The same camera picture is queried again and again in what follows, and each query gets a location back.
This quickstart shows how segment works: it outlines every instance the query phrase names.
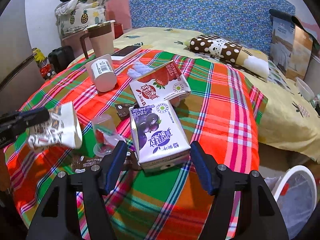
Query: plaid tablecloth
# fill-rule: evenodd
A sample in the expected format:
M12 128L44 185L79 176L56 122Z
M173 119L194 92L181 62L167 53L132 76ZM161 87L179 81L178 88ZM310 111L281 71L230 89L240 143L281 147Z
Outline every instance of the plaid tablecloth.
M114 104L134 103L127 69L136 60L151 67L174 59L188 80L192 93L176 109L189 141L198 140L206 153L234 171L258 169L259 123L267 99L239 71L202 59L143 50L122 65L115 65L118 83L112 91L97 92L88 78L84 59L46 83L22 107L47 108L72 101L81 123L83 145L79 150L51 147L35 154L26 146L26 134L5 151L13 198L28 226L36 208L59 171L71 172L74 154L93 156L95 138L90 120L103 113L113 117L117 131L133 149L129 119L120 121ZM234 235L240 195L235 203L228 238ZM118 239L197 239L213 197L202 190L188 161L153 176L143 171L123 171L114 192L104 197ZM82 193L77 193L83 238L89 239Z

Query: transparent cup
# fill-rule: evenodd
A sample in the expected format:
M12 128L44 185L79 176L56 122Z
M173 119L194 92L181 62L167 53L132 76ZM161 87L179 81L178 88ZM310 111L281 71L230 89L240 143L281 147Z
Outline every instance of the transparent cup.
M112 153L118 141L125 139L117 133L112 117L108 114L101 114L91 120L96 145L93 148L95 155L103 157Z

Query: pillow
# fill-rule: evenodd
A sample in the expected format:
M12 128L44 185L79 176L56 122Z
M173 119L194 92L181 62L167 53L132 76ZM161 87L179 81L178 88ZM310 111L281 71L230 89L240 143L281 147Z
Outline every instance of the pillow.
M243 67L265 79L269 76L268 57L259 50L207 34L192 38L185 45L194 53L207 54L223 63Z

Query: grape milk box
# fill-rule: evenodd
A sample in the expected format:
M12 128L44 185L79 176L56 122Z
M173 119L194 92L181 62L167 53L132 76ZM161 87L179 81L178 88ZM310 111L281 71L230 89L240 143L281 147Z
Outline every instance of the grape milk box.
M130 110L138 163L145 172L186 162L190 144L169 101Z
M191 93L186 78L173 60L138 77L129 85L140 107L164 100L178 106Z

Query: smartphone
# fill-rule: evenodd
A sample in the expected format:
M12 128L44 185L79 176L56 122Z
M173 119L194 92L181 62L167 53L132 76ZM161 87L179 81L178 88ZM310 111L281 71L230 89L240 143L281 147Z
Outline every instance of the smartphone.
M121 64L141 50L141 46L127 46L111 55L112 63Z

